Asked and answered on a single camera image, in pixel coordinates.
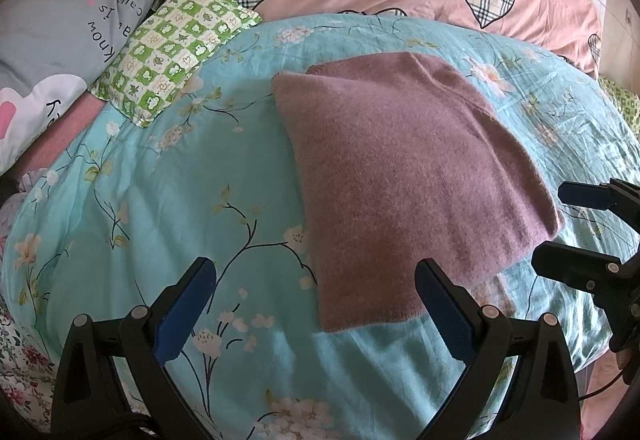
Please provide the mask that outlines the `floral white bed sheet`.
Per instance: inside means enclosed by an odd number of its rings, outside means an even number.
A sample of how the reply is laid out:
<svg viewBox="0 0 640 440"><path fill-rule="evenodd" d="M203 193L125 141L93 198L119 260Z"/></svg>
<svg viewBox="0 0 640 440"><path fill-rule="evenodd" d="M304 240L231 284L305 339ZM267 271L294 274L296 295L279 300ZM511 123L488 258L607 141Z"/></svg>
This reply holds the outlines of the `floral white bed sheet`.
<svg viewBox="0 0 640 440"><path fill-rule="evenodd" d="M18 180L1 179L1 255L17 211L43 173L36 169ZM1 397L21 423L37 434L48 434L56 368L18 329L1 292Z"/></svg>

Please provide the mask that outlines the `green checkered pillow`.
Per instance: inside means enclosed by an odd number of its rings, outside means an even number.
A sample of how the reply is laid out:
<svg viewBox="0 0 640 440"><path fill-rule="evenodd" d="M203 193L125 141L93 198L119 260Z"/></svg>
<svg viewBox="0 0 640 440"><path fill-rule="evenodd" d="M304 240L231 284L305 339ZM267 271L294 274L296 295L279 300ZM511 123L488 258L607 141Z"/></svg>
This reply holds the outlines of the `green checkered pillow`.
<svg viewBox="0 0 640 440"><path fill-rule="evenodd" d="M261 21L235 0L166 0L128 38L90 93L148 126L204 61Z"/></svg>

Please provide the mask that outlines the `mauve knitted sweater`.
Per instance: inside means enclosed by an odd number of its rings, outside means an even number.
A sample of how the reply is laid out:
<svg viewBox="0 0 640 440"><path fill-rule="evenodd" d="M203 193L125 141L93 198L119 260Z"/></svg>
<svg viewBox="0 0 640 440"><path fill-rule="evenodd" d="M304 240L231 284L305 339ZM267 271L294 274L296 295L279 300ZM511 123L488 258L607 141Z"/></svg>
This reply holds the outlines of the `mauve knitted sweater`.
<svg viewBox="0 0 640 440"><path fill-rule="evenodd" d="M420 316L419 261L470 289L563 226L533 159L440 58L385 52L279 72L327 332Z"/></svg>

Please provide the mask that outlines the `grey printed pillow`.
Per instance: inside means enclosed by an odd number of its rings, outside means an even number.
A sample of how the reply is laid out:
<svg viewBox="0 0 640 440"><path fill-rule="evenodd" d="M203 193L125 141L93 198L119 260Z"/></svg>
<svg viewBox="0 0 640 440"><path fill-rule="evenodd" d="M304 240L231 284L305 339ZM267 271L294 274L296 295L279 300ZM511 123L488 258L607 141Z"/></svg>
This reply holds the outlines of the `grey printed pillow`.
<svg viewBox="0 0 640 440"><path fill-rule="evenodd" d="M154 0L4 0L1 168L9 169L106 70Z"/></svg>

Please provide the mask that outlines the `teal floral quilt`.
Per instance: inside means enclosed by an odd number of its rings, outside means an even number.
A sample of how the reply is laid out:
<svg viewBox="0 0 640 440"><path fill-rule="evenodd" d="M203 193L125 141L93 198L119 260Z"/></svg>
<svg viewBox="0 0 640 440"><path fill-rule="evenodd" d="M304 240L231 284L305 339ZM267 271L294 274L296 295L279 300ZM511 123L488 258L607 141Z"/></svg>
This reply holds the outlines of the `teal floral quilt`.
<svg viewBox="0 0 640 440"><path fill-rule="evenodd" d="M416 18L264 23L220 49L149 127L103 109L35 181L1 270L18 329L55 366L79 313L119 318L206 256L221 282L169 371L215 438L416 438L462 366L427 317L322 332L293 151L270 88L281 71L378 52L451 63L550 188L639 178L623 116L551 52Z"/></svg>

